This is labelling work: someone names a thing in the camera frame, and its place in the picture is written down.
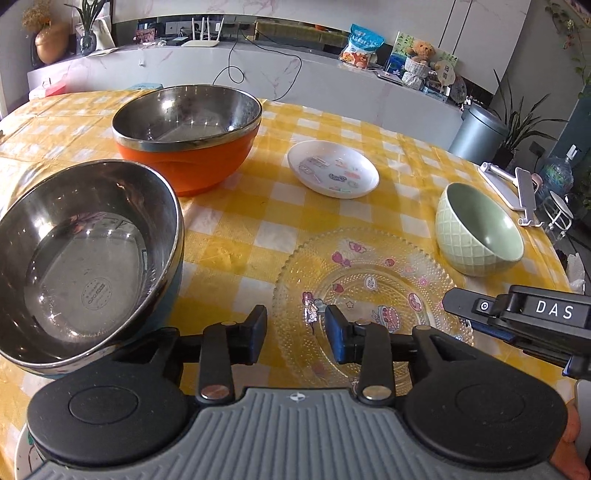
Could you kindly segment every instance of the finger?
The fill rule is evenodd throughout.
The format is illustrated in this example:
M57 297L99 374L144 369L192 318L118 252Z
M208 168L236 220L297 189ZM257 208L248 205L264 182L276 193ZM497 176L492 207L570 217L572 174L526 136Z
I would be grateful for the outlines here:
M574 443L560 441L550 463L569 480L589 480L589 470L579 458Z
M566 422L566 428L562 434L562 439L567 443L571 443L579 436L581 431L581 419L579 417L579 412L574 406L574 400L571 400L566 404L566 410L569 418Z

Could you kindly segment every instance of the yellow checkered tablecloth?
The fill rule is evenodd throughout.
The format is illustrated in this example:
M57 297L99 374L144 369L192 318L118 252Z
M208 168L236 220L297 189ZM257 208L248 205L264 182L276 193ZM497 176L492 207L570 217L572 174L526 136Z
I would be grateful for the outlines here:
M49 174L75 163L118 158L111 119L141 92L74 93L30 102L0 122L0 216ZM338 142L363 152L377 167L378 188L356 200L324 197L290 171L286 153L309 139ZM211 192L181 199L186 240L180 298L170 323L183 334L224 320L242 321L256 303L269 309L281 267L305 240L339 227L374 227L406 238L430 253L458 286L489 295L511 284L568 290L563 269L541 229L520 228L525 257L513 269L485 279L457 273L439 254L434 235L437 202L452 181L476 186L500 203L475 165L424 142L312 108L264 102L261 128L242 167ZM508 210L517 221L517 214ZM558 368L476 335L477 346L570 397L572 383ZM268 335L259 364L235 366L237 388L296 386L277 343ZM196 378L187 366L183 389ZM30 397L47 380L0 359L0 478L12 461Z

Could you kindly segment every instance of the glass plate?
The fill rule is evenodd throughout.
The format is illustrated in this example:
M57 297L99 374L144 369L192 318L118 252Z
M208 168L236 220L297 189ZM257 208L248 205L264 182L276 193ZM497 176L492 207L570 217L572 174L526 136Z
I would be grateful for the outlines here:
M472 327L443 310L455 285L424 251L385 232L350 228L308 240L289 257L273 295L272 327L288 367L305 385L354 385L359 365L335 363L324 333L324 309L334 304L348 321L371 320L409 335L431 325L470 345ZM399 394L412 384L405 362L394 362Z

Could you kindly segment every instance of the dried flower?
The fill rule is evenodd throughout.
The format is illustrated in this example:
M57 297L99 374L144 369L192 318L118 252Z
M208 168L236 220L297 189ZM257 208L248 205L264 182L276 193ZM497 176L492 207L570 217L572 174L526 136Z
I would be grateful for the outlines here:
M30 33L38 33L50 21L51 0L35 0L33 6L22 14L22 27Z

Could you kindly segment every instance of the white plate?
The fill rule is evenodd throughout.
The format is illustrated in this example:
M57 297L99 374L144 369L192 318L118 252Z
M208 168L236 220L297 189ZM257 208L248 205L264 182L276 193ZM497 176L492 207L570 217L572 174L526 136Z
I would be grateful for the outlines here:
M14 478L24 480L43 464L33 439L29 434L29 428L25 426L18 436L17 448L14 454Z
M300 142L290 148L287 161L309 189L338 199L367 195L378 186L374 164L353 148L321 140Z

